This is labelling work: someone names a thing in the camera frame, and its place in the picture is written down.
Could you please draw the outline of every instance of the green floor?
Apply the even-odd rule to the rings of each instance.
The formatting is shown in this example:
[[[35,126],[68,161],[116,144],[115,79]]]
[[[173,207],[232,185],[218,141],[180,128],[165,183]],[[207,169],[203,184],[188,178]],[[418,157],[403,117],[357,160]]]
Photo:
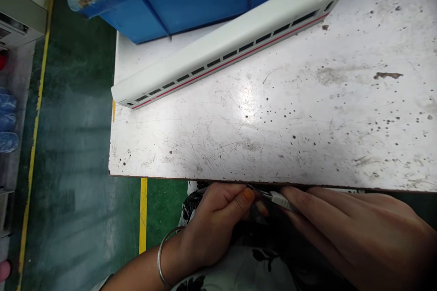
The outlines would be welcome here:
[[[138,254],[140,180],[108,176],[116,32],[55,0],[30,201],[22,290],[90,290]],[[7,290],[16,290],[44,41],[36,46]],[[174,227],[184,181],[148,181],[147,248]],[[436,195],[395,194],[434,227]]]

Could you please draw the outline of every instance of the blue bottle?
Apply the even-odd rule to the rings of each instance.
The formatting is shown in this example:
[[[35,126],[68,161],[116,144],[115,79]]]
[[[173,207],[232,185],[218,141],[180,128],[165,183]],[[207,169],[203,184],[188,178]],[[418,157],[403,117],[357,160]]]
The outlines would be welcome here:
[[[0,94],[0,110],[14,112],[17,107],[17,99],[11,95]]]
[[[11,132],[0,132],[0,152],[12,152],[18,148],[18,135]]]
[[[16,117],[14,113],[0,110],[0,132],[11,131],[15,127]]]

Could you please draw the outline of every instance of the dark spot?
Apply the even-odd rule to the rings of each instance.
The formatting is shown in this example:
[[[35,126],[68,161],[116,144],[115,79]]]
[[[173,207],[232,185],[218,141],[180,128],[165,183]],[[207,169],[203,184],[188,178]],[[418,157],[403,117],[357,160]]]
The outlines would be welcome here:
[[[381,73],[381,72],[377,72],[376,75],[373,77],[375,80],[381,78],[386,78],[386,77],[392,77],[395,80],[397,80],[399,77],[404,76],[403,74],[399,74],[399,73]]]

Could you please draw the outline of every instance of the wrist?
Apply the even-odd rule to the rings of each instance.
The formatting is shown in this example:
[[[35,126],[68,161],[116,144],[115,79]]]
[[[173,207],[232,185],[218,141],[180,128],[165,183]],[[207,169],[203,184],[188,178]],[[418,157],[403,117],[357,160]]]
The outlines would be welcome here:
[[[166,241],[161,253],[161,270],[165,280],[171,286],[176,285],[198,269],[182,246],[183,234],[184,230]]]

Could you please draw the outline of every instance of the white plastic housing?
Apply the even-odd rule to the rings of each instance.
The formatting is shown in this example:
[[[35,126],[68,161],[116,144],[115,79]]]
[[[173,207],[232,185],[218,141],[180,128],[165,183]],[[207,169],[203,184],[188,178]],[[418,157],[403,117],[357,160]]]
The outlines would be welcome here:
[[[329,15],[338,0],[269,0],[111,88],[128,108],[148,105]]]

